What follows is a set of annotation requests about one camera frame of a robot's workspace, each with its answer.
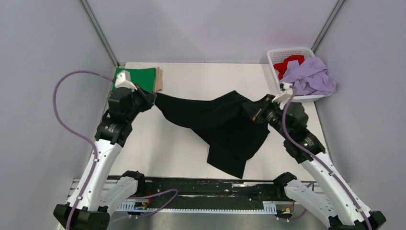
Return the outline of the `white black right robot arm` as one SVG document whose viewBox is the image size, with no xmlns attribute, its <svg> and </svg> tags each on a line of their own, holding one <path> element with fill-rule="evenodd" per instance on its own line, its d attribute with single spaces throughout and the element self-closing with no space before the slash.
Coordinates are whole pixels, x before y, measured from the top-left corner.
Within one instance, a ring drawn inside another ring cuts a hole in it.
<svg viewBox="0 0 406 230">
<path fill-rule="evenodd" d="M 307 128 L 308 116 L 303 108 L 291 115 L 272 96 L 246 105 L 245 110 L 255 123 L 265 123 L 283 138 L 288 154 L 317 182 L 325 197 L 316 194 L 290 172 L 278 176 L 273 193 L 279 200 L 298 201 L 329 230 L 378 230 L 386 222 L 381 211 L 371 210 L 351 190 L 333 165 L 319 139 Z"/>
</svg>

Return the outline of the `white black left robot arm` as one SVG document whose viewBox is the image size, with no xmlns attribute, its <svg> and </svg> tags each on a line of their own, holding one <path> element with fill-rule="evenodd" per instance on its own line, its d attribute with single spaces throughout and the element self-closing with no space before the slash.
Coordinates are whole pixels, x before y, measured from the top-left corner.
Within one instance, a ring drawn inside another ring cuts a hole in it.
<svg viewBox="0 0 406 230">
<path fill-rule="evenodd" d="M 111 167 L 132 132 L 132 122 L 139 113 L 151 109 L 157 94 L 139 85 L 111 91 L 108 108 L 91 141 L 92 157 L 72 195 L 65 204 L 56 205 L 53 215 L 67 230 L 105 230 L 112 213 L 132 195 L 146 194 L 144 175 L 126 171 L 107 193 L 103 188 Z"/>
</svg>

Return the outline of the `black t shirt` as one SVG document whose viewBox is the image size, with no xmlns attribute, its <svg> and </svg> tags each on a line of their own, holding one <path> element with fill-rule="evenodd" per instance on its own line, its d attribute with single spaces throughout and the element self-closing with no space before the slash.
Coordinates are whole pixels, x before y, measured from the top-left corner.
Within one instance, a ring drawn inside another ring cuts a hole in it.
<svg viewBox="0 0 406 230">
<path fill-rule="evenodd" d="M 250 101 L 237 91 L 209 101 L 157 93 L 155 106 L 169 122 L 191 129 L 208 144 L 208 164 L 241 179 L 246 162 L 270 133 L 267 124 L 253 122 L 244 111 L 243 103 Z"/>
</svg>

